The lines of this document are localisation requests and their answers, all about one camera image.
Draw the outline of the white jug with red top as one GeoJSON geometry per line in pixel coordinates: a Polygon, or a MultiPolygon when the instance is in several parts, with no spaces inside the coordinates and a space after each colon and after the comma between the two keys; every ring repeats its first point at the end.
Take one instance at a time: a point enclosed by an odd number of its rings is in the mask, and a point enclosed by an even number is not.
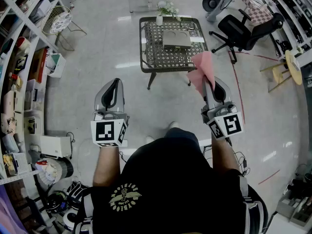
{"type": "Polygon", "coordinates": [[[25,37],[19,37],[16,43],[17,47],[23,51],[25,54],[28,54],[31,47],[31,42],[25,37]]]}

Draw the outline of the round wooden side table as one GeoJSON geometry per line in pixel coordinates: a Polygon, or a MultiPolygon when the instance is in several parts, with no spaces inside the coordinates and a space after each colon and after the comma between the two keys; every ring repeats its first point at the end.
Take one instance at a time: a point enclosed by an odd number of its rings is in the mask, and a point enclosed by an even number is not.
{"type": "Polygon", "coordinates": [[[272,92],[282,84],[284,84],[286,81],[292,79],[297,85],[301,85],[303,82],[302,79],[302,73],[301,69],[297,71],[292,64],[290,63],[289,60],[289,55],[292,54],[292,51],[286,50],[285,51],[285,61],[280,62],[276,65],[264,68],[260,70],[260,72],[265,72],[265,71],[271,71],[273,78],[275,80],[276,86],[269,88],[268,92],[272,92]]]}

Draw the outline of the person's left forearm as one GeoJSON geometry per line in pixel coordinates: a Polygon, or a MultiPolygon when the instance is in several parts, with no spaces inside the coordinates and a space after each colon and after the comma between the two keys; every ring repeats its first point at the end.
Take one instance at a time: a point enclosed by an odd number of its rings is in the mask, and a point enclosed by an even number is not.
{"type": "Polygon", "coordinates": [[[93,186],[109,187],[120,176],[118,147],[101,147],[93,177],[93,186]]]}

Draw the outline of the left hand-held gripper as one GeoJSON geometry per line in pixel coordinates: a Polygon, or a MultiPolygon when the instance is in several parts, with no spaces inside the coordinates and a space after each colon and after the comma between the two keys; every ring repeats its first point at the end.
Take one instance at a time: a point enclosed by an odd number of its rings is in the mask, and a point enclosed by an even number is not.
{"type": "Polygon", "coordinates": [[[128,128],[129,115],[124,113],[121,79],[106,83],[95,97],[94,120],[91,121],[93,143],[99,147],[121,147],[128,128]]]}

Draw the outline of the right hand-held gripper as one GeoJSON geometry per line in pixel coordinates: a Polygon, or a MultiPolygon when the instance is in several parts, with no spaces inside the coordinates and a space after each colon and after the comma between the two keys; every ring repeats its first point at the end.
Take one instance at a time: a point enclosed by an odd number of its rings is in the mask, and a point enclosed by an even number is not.
{"type": "Polygon", "coordinates": [[[225,139],[244,131],[242,114],[232,102],[230,88],[215,77],[215,88],[207,78],[202,79],[202,91],[206,105],[201,109],[206,124],[216,139],[225,139]]]}

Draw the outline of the white shelf unit with clutter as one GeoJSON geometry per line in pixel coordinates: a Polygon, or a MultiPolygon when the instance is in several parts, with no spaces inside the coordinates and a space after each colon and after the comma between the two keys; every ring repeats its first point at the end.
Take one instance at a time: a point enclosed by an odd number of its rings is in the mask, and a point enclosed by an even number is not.
{"type": "MultiPolygon", "coordinates": [[[[3,63],[0,65],[0,67],[2,67],[0,75],[0,99],[2,95],[6,70],[9,64],[10,57],[13,53],[14,44],[16,43],[18,36],[20,35],[24,26],[27,26],[31,30],[31,32],[35,34],[35,36],[39,37],[39,39],[42,40],[44,43],[46,43],[50,48],[52,48],[55,51],[58,50],[58,47],[54,43],[52,43],[52,41],[49,40],[47,36],[29,19],[31,12],[35,9],[36,5],[41,0],[35,0],[32,3],[31,7],[25,13],[22,12],[22,10],[17,6],[16,4],[17,0],[3,0],[3,1],[6,3],[7,7],[5,12],[0,16],[0,25],[10,11],[12,11],[18,17],[18,20],[17,25],[11,27],[5,39],[5,42],[8,42],[9,40],[12,40],[13,42],[11,44],[9,51],[6,54],[6,57],[4,58],[3,63]]],[[[54,5],[56,5],[57,3],[61,5],[63,4],[62,1],[60,0],[53,1],[54,5]]]]}

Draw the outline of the black office chair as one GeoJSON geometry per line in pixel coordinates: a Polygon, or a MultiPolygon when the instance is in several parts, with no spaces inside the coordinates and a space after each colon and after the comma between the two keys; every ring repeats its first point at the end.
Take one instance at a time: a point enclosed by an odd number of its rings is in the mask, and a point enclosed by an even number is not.
{"type": "Polygon", "coordinates": [[[237,58],[234,51],[234,48],[238,48],[239,51],[246,50],[250,51],[253,49],[256,42],[266,36],[281,29],[285,21],[284,17],[280,13],[274,13],[273,17],[265,23],[259,24],[250,31],[245,23],[247,20],[252,20],[243,10],[239,9],[239,12],[243,15],[242,20],[238,20],[232,15],[227,15],[224,17],[218,24],[218,28],[226,35],[222,35],[210,31],[209,35],[215,35],[219,39],[224,41],[224,44],[216,49],[212,49],[211,52],[215,53],[218,50],[228,46],[233,59],[231,60],[232,64],[236,64],[237,58]]]}

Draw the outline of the person's right forearm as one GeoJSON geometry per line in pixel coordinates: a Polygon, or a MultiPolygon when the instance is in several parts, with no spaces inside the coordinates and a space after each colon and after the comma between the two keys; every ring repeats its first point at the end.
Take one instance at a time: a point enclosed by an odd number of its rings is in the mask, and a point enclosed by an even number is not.
{"type": "Polygon", "coordinates": [[[233,169],[239,170],[233,149],[225,139],[217,140],[212,136],[212,160],[213,169],[218,174],[224,174],[233,169]]]}

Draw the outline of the white vase with flowers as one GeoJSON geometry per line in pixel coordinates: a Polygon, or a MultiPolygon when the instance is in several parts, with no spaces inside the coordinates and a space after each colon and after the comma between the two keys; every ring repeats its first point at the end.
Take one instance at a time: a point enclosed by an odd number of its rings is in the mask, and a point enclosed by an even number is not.
{"type": "Polygon", "coordinates": [[[174,3],[171,1],[160,1],[157,5],[158,15],[156,17],[156,25],[163,25],[163,17],[172,17],[176,19],[178,22],[181,22],[181,18],[179,16],[179,10],[175,8],[174,3]]]}

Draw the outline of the grey round bin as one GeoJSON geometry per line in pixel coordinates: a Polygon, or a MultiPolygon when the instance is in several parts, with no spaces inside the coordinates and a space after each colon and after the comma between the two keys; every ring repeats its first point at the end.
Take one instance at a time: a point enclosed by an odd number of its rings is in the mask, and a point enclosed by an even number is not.
{"type": "Polygon", "coordinates": [[[71,177],[74,173],[72,163],[66,158],[53,159],[46,157],[37,161],[35,168],[39,171],[41,181],[47,186],[71,177]]]}

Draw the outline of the white shelf unit with black items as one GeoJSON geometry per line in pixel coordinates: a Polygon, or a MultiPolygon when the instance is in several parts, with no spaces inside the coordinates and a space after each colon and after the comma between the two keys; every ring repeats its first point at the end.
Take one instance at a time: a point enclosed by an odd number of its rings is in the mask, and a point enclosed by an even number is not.
{"type": "Polygon", "coordinates": [[[272,34],[280,59],[284,58],[277,41],[288,41],[293,54],[302,57],[304,65],[312,62],[312,0],[263,0],[272,13],[280,13],[283,29],[272,34]]]}

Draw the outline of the white microwave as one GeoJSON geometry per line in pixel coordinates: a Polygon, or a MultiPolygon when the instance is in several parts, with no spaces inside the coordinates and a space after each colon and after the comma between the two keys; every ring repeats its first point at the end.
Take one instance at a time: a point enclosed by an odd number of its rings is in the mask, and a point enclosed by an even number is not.
{"type": "Polygon", "coordinates": [[[30,21],[36,23],[46,15],[46,13],[51,9],[51,7],[52,6],[49,0],[40,1],[29,15],[30,21]]]}

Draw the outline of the grey square tray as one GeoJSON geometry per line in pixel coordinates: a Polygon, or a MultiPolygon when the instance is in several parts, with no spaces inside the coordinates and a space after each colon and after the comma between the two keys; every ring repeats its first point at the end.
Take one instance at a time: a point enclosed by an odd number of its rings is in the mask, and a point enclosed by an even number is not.
{"type": "Polygon", "coordinates": [[[188,31],[163,30],[163,48],[190,49],[191,39],[188,31]]]}

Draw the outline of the grey compartment organizer box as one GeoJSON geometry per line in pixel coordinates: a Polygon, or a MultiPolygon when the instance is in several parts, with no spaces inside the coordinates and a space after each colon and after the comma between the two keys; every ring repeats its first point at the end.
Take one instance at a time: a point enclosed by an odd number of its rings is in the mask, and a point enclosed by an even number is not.
{"type": "Polygon", "coordinates": [[[290,222],[308,228],[312,225],[312,196],[303,199],[285,197],[278,202],[276,211],[290,222]]]}

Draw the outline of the pink cloth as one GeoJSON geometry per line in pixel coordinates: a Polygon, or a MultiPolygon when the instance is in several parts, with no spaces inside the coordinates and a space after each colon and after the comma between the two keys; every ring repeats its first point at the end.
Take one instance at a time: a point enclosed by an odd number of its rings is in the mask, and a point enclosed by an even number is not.
{"type": "Polygon", "coordinates": [[[212,53],[210,51],[204,51],[191,57],[191,61],[195,65],[195,70],[187,74],[190,82],[195,86],[198,92],[203,96],[202,79],[206,77],[213,90],[215,89],[215,76],[212,65],[212,53]]]}

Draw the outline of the dark lattice coffee table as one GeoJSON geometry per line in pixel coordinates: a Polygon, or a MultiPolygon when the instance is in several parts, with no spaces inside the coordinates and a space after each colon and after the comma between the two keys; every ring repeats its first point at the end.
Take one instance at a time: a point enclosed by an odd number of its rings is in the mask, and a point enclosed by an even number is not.
{"type": "Polygon", "coordinates": [[[142,72],[150,74],[147,89],[158,73],[190,72],[196,69],[191,57],[208,47],[198,19],[182,17],[177,21],[172,17],[164,17],[163,24],[156,24],[156,17],[142,17],[139,19],[139,54],[142,72]],[[164,30],[188,31],[191,37],[199,37],[200,42],[192,42],[190,49],[163,47],[164,30]]]}

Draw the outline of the white plastic basket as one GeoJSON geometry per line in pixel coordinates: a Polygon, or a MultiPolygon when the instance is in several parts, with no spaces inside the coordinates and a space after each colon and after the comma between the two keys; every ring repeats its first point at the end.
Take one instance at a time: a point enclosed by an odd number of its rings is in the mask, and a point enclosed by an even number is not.
{"type": "Polygon", "coordinates": [[[29,172],[28,162],[25,153],[11,153],[14,169],[17,175],[29,172]]]}

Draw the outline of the white bag with teal lining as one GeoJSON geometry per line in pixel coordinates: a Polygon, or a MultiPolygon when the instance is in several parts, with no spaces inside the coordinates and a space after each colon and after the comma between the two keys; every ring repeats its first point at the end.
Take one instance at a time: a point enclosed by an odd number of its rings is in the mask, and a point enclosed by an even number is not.
{"type": "Polygon", "coordinates": [[[66,59],[60,53],[48,53],[45,60],[46,73],[52,78],[61,78],[66,59]]]}

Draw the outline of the red box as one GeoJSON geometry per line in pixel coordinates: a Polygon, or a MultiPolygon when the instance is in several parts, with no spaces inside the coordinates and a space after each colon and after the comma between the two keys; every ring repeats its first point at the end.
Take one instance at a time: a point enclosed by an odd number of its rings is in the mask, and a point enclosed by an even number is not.
{"type": "Polygon", "coordinates": [[[45,67],[45,60],[46,60],[46,56],[47,56],[47,48],[42,48],[39,51],[37,51],[37,59],[34,65],[34,67],[36,67],[36,69],[33,69],[33,75],[34,75],[34,79],[38,82],[41,83],[42,82],[42,75],[43,75],[43,70],[45,67]]]}

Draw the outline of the person's body in black t-shirt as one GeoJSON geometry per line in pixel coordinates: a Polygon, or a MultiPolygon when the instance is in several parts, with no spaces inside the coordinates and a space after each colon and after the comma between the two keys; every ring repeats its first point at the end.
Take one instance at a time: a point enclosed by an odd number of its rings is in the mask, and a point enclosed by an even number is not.
{"type": "Polygon", "coordinates": [[[262,234],[267,207],[240,170],[218,174],[180,128],[138,148],[109,187],[84,190],[74,234],[262,234]]]}

